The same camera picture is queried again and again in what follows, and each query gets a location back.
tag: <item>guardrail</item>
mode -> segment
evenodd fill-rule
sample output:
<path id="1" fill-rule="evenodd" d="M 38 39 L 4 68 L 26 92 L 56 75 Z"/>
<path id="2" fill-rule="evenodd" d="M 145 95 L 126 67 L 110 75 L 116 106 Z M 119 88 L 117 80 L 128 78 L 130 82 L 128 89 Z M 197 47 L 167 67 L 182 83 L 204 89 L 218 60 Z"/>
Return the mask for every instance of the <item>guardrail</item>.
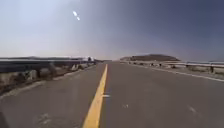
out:
<path id="1" fill-rule="evenodd" d="M 51 79 L 98 62 L 102 61 L 77 60 L 76 58 L 0 59 L 0 95 L 19 87 L 22 83 Z"/>
<path id="2" fill-rule="evenodd" d="M 96 64 L 96 61 L 84 60 L 41 60 L 41 59 L 0 59 L 0 73 L 21 72 L 27 70 L 36 70 L 37 72 L 42 68 L 48 68 L 51 71 L 55 67 L 67 66 L 70 70 L 73 65 L 80 64 Z"/>
<path id="3" fill-rule="evenodd" d="M 190 67 L 207 67 L 210 72 L 214 72 L 214 68 L 224 68 L 224 62 L 180 62 L 180 61 L 121 61 L 129 64 L 140 64 L 150 66 L 170 66 L 175 68 L 176 66 Z"/>

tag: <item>lane marking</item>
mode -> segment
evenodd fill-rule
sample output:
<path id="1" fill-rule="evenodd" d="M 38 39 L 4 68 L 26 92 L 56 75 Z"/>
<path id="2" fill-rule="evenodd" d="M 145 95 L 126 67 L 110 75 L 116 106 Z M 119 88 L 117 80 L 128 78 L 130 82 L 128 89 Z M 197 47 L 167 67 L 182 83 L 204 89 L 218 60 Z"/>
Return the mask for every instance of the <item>lane marking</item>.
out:
<path id="1" fill-rule="evenodd" d="M 139 65 L 131 65 L 131 66 L 136 66 L 136 67 L 147 68 L 147 69 L 152 69 L 152 70 L 157 70 L 157 71 L 163 71 L 163 72 L 169 72 L 169 73 L 174 73 L 174 74 L 180 74 L 180 75 L 186 75 L 186 76 L 192 76 L 192 77 L 197 77 L 197 78 L 203 78 L 203 79 L 208 79 L 208 80 L 224 82 L 224 80 L 222 80 L 222 79 L 217 79 L 217 78 L 212 78 L 212 77 L 207 77 L 207 76 L 199 76 L 199 75 L 193 75 L 193 74 L 188 74 L 188 73 L 183 73 L 183 72 L 169 71 L 169 70 L 165 70 L 165 69 L 144 67 L 144 66 L 139 66 Z"/>
<path id="2" fill-rule="evenodd" d="M 104 94 L 106 79 L 107 79 L 107 65 L 105 67 L 103 76 L 100 80 L 100 84 L 97 88 L 95 97 L 89 108 L 88 114 L 85 118 L 82 128 L 98 128 L 99 127 L 100 112 L 101 112 L 102 103 L 103 103 L 103 94 Z"/>
<path id="3" fill-rule="evenodd" d="M 107 98 L 107 97 L 110 97 L 110 95 L 103 95 L 103 98 Z"/>

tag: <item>white edge line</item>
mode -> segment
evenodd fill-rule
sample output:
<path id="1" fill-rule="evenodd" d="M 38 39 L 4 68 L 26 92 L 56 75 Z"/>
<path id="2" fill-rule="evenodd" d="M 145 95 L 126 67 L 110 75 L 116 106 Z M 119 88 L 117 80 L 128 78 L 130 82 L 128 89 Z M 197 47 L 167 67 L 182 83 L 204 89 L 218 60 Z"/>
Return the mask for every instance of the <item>white edge line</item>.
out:
<path id="1" fill-rule="evenodd" d="M 204 79 L 214 80 L 214 81 L 219 81 L 219 82 L 224 82 L 224 80 L 222 80 L 222 79 L 211 78 L 211 77 L 207 77 L 207 76 L 199 76 L 199 75 L 193 75 L 193 74 L 188 74 L 188 73 L 183 73 L 183 72 L 169 71 L 169 70 L 164 70 L 164 69 L 151 68 L 151 67 L 144 67 L 144 66 L 138 66 L 138 65 L 132 65 L 132 66 L 142 67 L 142 68 L 148 68 L 148 69 L 153 69 L 153 70 L 163 71 L 163 72 L 169 72 L 169 73 L 174 73 L 174 74 L 180 74 L 180 75 L 192 76 L 192 77 L 197 77 L 197 78 L 204 78 Z"/>

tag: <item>road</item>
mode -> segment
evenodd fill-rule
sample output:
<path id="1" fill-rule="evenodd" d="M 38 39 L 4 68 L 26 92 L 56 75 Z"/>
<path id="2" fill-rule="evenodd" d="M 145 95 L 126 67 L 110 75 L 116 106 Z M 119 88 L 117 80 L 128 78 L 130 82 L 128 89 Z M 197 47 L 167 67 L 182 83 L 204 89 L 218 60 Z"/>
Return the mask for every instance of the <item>road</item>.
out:
<path id="1" fill-rule="evenodd" d="M 0 116 L 8 128 L 224 127 L 224 82 L 116 62 L 105 67 L 4 97 Z"/>

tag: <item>highway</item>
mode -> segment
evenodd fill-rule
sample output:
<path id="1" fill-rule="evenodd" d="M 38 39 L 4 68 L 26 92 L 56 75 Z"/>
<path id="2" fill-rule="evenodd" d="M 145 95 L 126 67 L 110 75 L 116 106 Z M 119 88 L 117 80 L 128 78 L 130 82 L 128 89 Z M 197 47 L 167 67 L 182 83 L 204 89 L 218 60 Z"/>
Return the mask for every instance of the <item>highway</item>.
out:
<path id="1" fill-rule="evenodd" d="M 6 128 L 223 128 L 224 82 L 108 62 L 6 96 L 0 108 Z"/>

